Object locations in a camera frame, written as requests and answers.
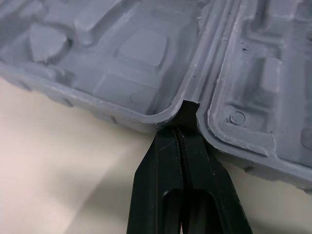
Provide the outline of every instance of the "circular indentation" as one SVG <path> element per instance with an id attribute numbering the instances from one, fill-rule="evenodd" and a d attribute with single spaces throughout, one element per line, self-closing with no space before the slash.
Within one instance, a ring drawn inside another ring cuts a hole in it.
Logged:
<path id="1" fill-rule="evenodd" d="M 246 117 L 239 111 L 234 111 L 230 114 L 230 121 L 235 125 L 243 125 L 246 121 Z"/>
<path id="2" fill-rule="evenodd" d="M 133 103 L 133 104 L 137 104 L 139 105 L 140 104 L 140 99 L 138 99 L 136 96 L 130 96 L 130 101 Z"/>

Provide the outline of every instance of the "white table surface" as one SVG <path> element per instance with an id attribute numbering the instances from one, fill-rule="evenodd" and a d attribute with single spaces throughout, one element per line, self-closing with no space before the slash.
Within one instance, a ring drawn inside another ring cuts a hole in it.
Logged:
<path id="1" fill-rule="evenodd" d="M 125 234 L 153 137 L 0 79 L 0 233 Z M 255 234 L 312 233 L 312 196 L 226 168 Z"/>

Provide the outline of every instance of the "gray plastic case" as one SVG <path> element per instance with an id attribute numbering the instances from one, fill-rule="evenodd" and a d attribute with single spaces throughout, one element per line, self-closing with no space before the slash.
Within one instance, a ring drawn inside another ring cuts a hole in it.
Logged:
<path id="1" fill-rule="evenodd" d="M 220 157 L 312 194 L 312 0 L 0 0 L 0 76 L 141 132 L 199 103 Z"/>

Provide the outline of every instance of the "beige surface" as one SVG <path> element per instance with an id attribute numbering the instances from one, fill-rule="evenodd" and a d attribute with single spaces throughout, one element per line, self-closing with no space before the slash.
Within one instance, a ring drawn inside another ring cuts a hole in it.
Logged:
<path id="1" fill-rule="evenodd" d="M 124 234 L 152 140 L 0 80 L 0 233 Z M 312 233 L 312 196 L 226 167 L 254 233 Z"/>

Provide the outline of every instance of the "gray plastic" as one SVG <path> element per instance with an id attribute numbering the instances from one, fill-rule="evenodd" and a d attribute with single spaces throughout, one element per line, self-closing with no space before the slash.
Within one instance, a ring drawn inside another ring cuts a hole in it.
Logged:
<path id="1" fill-rule="evenodd" d="M 246 172 L 312 191 L 312 0 L 4 0 L 0 76 L 137 131 L 183 100 Z"/>

